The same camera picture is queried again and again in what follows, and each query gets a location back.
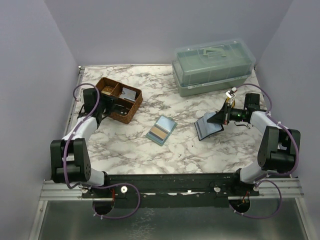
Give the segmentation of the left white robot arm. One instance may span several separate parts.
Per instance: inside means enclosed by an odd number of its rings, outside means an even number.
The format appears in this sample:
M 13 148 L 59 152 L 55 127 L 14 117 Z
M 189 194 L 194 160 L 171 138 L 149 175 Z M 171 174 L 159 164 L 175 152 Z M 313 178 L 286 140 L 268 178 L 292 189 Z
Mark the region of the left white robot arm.
M 108 175 L 91 166 L 87 142 L 104 118 L 114 112 L 119 98 L 101 93 L 96 87 L 83 90 L 83 104 L 76 125 L 62 139 L 50 144 L 51 180 L 69 189 L 79 184 L 93 187 L 101 198 L 111 191 Z

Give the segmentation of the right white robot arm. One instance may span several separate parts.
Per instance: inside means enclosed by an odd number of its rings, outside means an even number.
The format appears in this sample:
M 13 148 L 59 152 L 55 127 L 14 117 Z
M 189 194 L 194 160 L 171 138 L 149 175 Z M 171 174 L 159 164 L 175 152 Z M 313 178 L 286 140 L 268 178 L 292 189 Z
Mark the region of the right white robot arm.
M 231 121 L 245 122 L 262 133 L 257 160 L 238 171 L 239 178 L 230 183 L 230 191 L 241 196 L 248 184 L 270 175 L 287 176 L 297 167 L 301 134 L 281 123 L 271 120 L 271 115 L 261 109 L 260 95 L 247 93 L 243 109 L 234 108 L 230 100 L 223 103 L 218 112 L 204 117 L 205 127 L 213 134 L 213 127 L 223 127 Z

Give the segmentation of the black leather card holder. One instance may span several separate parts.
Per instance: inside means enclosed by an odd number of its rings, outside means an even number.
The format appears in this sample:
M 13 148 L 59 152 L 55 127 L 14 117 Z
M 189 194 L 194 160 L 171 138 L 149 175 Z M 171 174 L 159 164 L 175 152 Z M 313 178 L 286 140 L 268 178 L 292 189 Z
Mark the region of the black leather card holder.
M 205 138 L 224 131 L 224 127 L 222 124 L 217 123 L 209 123 L 207 120 L 210 117 L 213 117 L 216 112 L 206 112 L 203 117 L 199 118 L 195 123 L 195 129 L 198 136 L 198 140 L 202 141 Z

